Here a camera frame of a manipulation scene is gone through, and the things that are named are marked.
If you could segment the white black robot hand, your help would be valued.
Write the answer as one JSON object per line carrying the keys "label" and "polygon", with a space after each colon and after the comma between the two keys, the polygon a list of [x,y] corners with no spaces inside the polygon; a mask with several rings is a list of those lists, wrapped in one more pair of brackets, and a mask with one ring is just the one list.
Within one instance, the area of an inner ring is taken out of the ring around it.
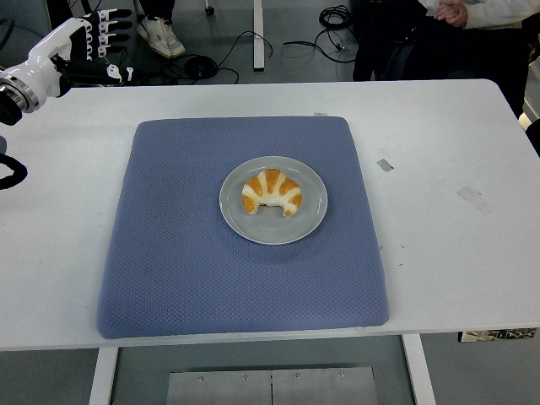
{"label": "white black robot hand", "polygon": [[105,57],[120,48],[132,26],[132,11],[98,9],[70,18],[29,50],[24,62],[1,71],[1,107],[18,120],[40,109],[49,97],[61,97],[71,84],[121,84],[132,72]]}

